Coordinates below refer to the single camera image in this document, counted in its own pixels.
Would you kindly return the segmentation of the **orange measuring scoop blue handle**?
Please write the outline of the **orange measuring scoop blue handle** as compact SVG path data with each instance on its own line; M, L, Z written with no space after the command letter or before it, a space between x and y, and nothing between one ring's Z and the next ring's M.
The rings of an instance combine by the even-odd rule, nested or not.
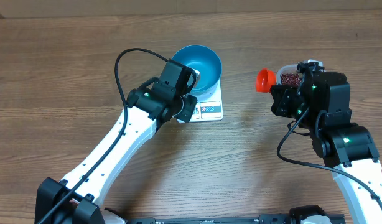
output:
M264 68L259 71L256 81L255 81L255 89L260 93L268 93L270 92L270 88L272 85L276 84L276 74L267 68Z

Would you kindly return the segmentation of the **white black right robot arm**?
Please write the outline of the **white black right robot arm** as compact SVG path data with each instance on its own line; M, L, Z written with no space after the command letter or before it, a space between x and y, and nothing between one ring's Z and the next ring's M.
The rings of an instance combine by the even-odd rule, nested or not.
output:
M382 223L382 166L372 135L351 121L350 84L342 73L304 72L300 85L270 87L276 116L309 130L322 165L278 157L331 172L355 223Z

